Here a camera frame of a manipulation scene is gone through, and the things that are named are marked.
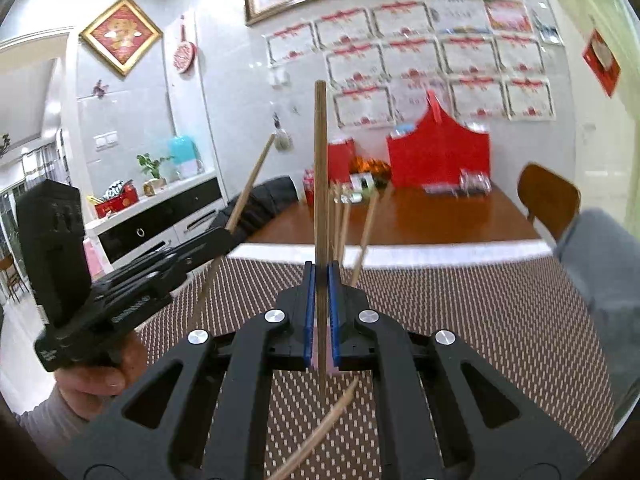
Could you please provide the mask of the left hand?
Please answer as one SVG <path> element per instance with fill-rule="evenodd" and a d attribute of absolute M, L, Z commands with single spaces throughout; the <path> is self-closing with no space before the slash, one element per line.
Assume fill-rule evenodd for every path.
<path fill-rule="evenodd" d="M 113 396 L 119 396 L 136 382 L 148 366 L 148 349 L 136 333 L 122 344 L 122 362 L 116 367 L 74 365 L 54 373 L 58 391 L 80 418 L 94 419 Z"/>

